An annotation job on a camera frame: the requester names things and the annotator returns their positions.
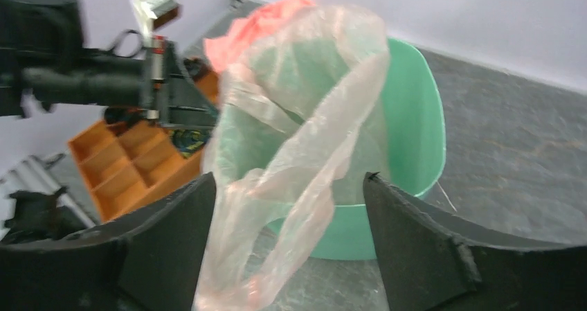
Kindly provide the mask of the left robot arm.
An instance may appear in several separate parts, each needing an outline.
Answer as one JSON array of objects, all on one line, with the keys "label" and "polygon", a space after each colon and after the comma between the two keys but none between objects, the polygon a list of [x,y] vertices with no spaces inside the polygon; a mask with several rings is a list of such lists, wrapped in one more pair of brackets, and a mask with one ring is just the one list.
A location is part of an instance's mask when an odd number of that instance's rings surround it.
[{"label": "left robot arm", "polygon": [[197,88],[175,43],[156,30],[177,0],[130,0],[137,54],[84,46],[79,0],[1,0],[1,115],[25,116],[23,96],[54,104],[130,109],[171,130],[210,130],[217,108]]}]

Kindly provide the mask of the green plastic trash bin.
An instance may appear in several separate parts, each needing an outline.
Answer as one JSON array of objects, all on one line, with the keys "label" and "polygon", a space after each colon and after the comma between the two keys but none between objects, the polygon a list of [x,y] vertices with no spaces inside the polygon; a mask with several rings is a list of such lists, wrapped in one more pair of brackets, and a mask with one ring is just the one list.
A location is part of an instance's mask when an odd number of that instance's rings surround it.
[{"label": "green plastic trash bin", "polygon": [[[386,127],[386,179],[418,197],[438,180],[445,162],[442,102],[431,70],[413,46],[390,39],[390,65],[380,103]],[[371,260],[374,242],[363,198],[337,204],[311,257],[330,260]]]}]

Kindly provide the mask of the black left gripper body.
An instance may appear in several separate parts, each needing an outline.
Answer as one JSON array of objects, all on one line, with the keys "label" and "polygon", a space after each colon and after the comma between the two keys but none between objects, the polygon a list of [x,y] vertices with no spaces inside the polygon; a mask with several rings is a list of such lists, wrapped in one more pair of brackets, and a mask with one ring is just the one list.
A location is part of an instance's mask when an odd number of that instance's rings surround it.
[{"label": "black left gripper body", "polygon": [[150,125],[181,124],[172,115],[179,109],[172,106],[173,89],[179,86],[179,81],[173,78],[176,65],[174,42],[154,40],[152,46],[145,49],[138,108]]}]

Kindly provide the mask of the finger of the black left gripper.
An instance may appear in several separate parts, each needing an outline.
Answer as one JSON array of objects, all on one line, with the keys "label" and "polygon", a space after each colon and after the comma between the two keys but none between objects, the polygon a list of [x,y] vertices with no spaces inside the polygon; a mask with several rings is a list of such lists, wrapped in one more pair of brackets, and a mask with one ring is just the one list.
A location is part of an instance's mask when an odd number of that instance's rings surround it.
[{"label": "finger of the black left gripper", "polygon": [[165,48],[165,127],[172,130],[211,130],[218,109],[190,77],[175,44]]}]

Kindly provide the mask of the pink plastic trash bag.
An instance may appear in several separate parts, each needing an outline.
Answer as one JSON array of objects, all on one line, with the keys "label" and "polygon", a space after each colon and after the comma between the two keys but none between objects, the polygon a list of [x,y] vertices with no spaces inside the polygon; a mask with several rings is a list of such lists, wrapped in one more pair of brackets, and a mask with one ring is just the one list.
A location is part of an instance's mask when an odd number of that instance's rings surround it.
[{"label": "pink plastic trash bag", "polygon": [[388,173],[383,20],[360,6],[299,10],[222,74],[203,168],[216,181],[198,310],[270,305],[367,171]]}]

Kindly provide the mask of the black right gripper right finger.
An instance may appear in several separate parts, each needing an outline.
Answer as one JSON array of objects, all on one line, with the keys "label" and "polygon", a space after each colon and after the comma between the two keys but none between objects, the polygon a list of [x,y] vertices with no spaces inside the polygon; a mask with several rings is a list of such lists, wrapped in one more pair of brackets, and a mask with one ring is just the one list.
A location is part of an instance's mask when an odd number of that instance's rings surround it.
[{"label": "black right gripper right finger", "polygon": [[391,310],[585,310],[586,247],[501,233],[363,181]]}]

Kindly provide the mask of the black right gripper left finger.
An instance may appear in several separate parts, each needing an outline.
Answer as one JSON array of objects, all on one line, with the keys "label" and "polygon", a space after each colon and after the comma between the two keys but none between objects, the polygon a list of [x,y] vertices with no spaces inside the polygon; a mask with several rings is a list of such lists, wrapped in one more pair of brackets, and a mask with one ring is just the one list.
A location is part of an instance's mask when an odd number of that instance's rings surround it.
[{"label": "black right gripper left finger", "polygon": [[17,191],[1,240],[2,310],[190,310],[215,207],[214,177],[75,230],[56,196]]}]

